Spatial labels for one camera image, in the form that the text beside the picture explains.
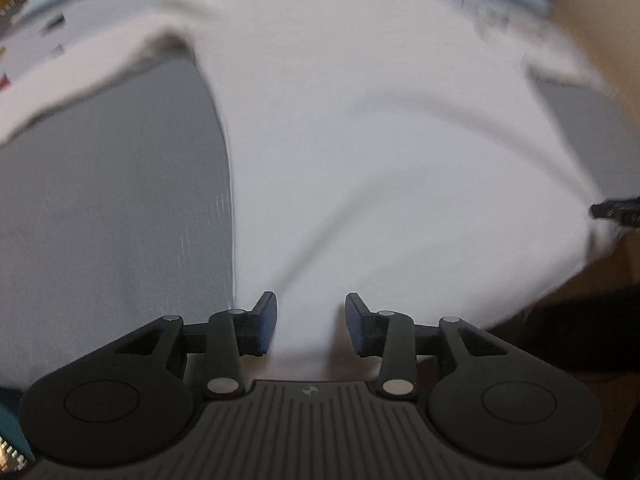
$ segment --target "white fabric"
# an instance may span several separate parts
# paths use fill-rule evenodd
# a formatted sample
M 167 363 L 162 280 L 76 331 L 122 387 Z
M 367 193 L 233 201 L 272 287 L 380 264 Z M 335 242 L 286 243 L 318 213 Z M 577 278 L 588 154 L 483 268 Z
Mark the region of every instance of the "white fabric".
M 489 326 L 613 240 L 526 66 L 437 0 L 165 2 L 0 94 L 0 139 L 170 38 L 193 49 L 226 137 L 236 305 L 278 297 L 258 376 L 369 366 L 346 340 L 348 292 Z

